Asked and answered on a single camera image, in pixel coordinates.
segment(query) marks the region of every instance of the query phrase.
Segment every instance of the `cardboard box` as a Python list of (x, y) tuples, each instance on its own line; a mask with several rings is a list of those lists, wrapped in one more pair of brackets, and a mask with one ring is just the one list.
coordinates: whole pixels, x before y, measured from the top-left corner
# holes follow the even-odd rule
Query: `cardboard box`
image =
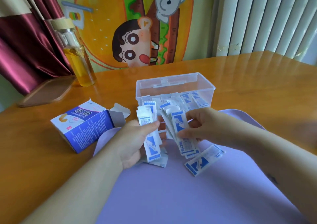
[(107, 130), (121, 127), (130, 110), (115, 103), (107, 110), (89, 100), (53, 119), (51, 122), (76, 153), (80, 153)]

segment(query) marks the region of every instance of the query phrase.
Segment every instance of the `person's right hand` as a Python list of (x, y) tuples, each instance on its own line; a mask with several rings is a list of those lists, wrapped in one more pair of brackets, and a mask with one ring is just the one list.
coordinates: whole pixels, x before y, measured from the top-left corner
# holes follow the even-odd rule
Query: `person's right hand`
[(186, 113), (191, 128), (178, 132), (180, 138), (208, 140), (212, 143), (240, 149), (251, 134), (260, 130), (247, 122), (238, 120), (212, 108), (190, 110)]

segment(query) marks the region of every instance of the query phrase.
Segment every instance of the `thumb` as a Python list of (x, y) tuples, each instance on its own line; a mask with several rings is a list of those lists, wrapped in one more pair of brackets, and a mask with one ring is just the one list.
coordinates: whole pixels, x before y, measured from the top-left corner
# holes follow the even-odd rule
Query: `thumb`
[(177, 135), (182, 139), (184, 139), (184, 138), (187, 138), (187, 139), (202, 138), (200, 132), (201, 132), (201, 127), (188, 128), (188, 129), (184, 129), (184, 130), (179, 131), (177, 133)]
[(140, 126), (140, 129), (142, 134), (148, 135), (152, 133), (154, 130), (156, 130), (158, 127), (159, 127), (159, 121), (154, 121), (152, 123)]

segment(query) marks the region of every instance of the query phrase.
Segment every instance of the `purple mat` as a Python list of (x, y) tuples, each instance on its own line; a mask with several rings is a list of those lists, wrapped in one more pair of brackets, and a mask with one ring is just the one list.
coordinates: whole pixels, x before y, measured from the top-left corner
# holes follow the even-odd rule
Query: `purple mat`
[[(221, 112), (264, 129), (241, 110)], [(118, 130), (100, 137), (95, 154)], [(202, 141), (200, 150), (210, 144)], [(166, 168), (143, 163), (123, 171), (96, 223), (308, 223), (248, 155), (221, 148), (226, 154), (194, 177), (169, 143)]]

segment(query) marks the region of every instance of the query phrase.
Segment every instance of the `person's left hand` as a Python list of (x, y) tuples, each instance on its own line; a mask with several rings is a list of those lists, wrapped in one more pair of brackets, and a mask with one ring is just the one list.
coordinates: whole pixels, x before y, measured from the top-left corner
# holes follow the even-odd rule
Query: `person's left hand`
[(138, 162), (144, 150), (140, 150), (148, 134), (156, 130), (160, 125), (159, 121), (139, 126), (137, 120), (127, 122), (109, 141), (117, 150), (121, 159), (123, 169), (130, 168)]

